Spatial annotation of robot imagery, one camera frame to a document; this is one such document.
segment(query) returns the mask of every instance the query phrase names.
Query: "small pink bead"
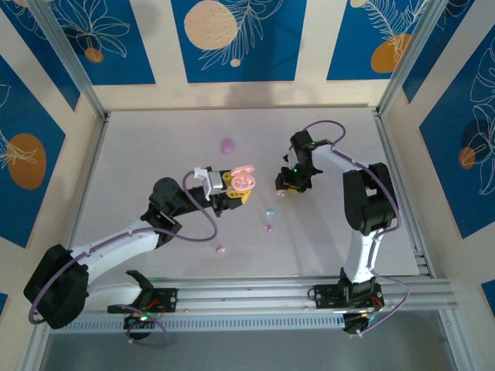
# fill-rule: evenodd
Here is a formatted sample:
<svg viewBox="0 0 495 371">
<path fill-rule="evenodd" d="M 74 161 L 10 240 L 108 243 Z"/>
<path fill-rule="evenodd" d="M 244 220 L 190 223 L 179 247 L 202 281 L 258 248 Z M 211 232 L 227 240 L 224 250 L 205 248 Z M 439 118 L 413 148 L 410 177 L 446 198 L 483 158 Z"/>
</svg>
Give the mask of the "small pink bead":
<svg viewBox="0 0 495 371">
<path fill-rule="evenodd" d="M 222 141 L 222 152 L 225 155 L 228 155 L 229 153 L 232 153 L 233 150 L 234 150 L 234 141 L 230 138 L 225 138 Z"/>
</svg>

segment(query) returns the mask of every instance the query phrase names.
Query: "yellow block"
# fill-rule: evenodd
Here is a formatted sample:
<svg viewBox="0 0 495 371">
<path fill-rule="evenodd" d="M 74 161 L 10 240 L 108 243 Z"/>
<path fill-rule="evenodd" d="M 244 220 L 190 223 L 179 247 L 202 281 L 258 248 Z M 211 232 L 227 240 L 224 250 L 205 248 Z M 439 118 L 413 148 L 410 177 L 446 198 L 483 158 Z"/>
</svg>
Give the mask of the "yellow block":
<svg viewBox="0 0 495 371">
<path fill-rule="evenodd" d="M 232 175 L 230 175 L 229 172 L 225 172 L 222 175 L 222 179 L 223 179 L 227 189 L 230 189 L 229 191 L 227 191 L 227 196 L 229 196 L 231 199 L 241 199 L 242 204 L 244 205 L 246 203 L 246 201 L 248 200 L 249 196 L 251 195 L 251 190 L 234 191 L 232 189 Z"/>
</svg>

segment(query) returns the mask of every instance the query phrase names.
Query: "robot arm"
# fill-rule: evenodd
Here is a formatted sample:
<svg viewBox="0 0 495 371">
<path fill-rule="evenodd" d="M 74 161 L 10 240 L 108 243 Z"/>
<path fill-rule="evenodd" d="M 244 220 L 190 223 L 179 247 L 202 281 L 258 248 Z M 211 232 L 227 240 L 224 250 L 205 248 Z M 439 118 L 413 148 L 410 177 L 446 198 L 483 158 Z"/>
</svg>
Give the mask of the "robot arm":
<svg viewBox="0 0 495 371">
<path fill-rule="evenodd" d="M 340 274 L 340 290 L 348 304 L 359 301 L 374 289 L 375 280 L 368 269 L 368 259 L 374 242 L 370 260 L 373 267 L 381 232 L 391 225 L 395 218 L 394 210 L 373 179 L 357 167 L 351 157 L 334 150 L 331 142 L 313 141 L 308 131 L 300 131 L 291 137 L 291 145 L 289 153 L 284 156 L 287 166 L 281 169 L 275 181 L 279 192 L 305 192 L 312 188 L 311 178 L 322 173 L 343 180 L 344 209 L 352 237 L 349 255 Z M 387 166 L 378 163 L 368 168 L 395 199 Z M 376 194 L 368 196 L 369 189 Z"/>
<path fill-rule="evenodd" d="M 252 171 L 252 167 L 220 172 L 214 172 L 211 168 L 195 168 L 193 174 L 203 182 L 203 186 L 189 189 L 190 197 L 204 209 L 211 207 L 215 215 L 220 216 L 224 210 L 236 209 L 248 200 L 254 187 L 254 177 L 249 174 Z M 62 245 L 48 249 L 26 285 L 24 295 L 33 303 L 56 272 L 82 255 L 53 282 L 37 305 L 37 311 L 50 327 L 68 325 L 83 309 L 95 305 L 101 308 L 103 303 L 132 303 L 141 308 L 151 301 L 153 295 L 160 296 L 162 292 L 154 289 L 137 271 L 127 274 L 139 283 L 139 287 L 118 284 L 115 287 L 88 288 L 111 268 L 168 243 L 182 228 L 175 218 L 197 210 L 174 179 L 160 179 L 149 197 L 148 210 L 125 230 L 72 250 L 66 250 Z M 126 312 L 112 306 L 108 310 Z"/>
</svg>

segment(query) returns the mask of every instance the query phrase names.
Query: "pink toy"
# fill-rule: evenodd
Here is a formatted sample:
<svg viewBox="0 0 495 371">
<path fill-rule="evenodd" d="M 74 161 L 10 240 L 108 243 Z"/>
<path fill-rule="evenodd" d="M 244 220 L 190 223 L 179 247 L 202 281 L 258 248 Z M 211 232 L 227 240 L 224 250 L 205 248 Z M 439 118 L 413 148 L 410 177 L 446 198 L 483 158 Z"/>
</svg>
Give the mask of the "pink toy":
<svg viewBox="0 0 495 371">
<path fill-rule="evenodd" d="M 254 171 L 254 166 L 241 166 L 240 168 L 234 168 L 230 172 L 232 175 L 232 189 L 235 191 L 248 191 L 254 188 L 256 180 L 251 173 Z"/>
</svg>

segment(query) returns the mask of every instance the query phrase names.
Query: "white table surface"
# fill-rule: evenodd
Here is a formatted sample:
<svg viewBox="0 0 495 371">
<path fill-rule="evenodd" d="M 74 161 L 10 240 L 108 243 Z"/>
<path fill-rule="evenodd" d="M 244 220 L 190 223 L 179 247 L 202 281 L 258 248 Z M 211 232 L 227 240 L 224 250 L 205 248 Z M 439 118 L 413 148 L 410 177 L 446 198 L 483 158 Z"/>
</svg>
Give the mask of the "white table surface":
<svg viewBox="0 0 495 371">
<path fill-rule="evenodd" d="M 174 239 L 132 258 L 105 276 L 137 269 L 147 277 L 337 276 L 347 258 L 350 227 L 343 213 L 342 179 L 313 177 L 300 195 L 277 196 L 275 177 L 284 165 L 290 137 L 307 124 L 333 119 L 346 125 L 341 151 L 367 163 L 384 162 L 370 108 L 282 108 L 224 111 L 132 111 L 111 115 L 90 183 L 74 246 L 124 229 L 148 208 L 162 177 L 179 184 L 193 167 L 224 170 L 253 165 L 257 184 L 246 205 L 216 219 L 219 233 L 208 243 Z M 315 140 L 335 139 L 339 128 L 310 129 Z M 236 148 L 224 155 L 220 143 Z M 195 180 L 189 187 L 198 186 Z M 274 216 L 267 216 L 267 209 Z M 201 213 L 177 218 L 181 234 L 207 237 L 212 227 Z M 272 225 L 271 233 L 265 230 Z M 224 254 L 215 252 L 225 247 Z M 406 228 L 384 238 L 376 263 L 381 274 L 418 274 Z"/>
</svg>

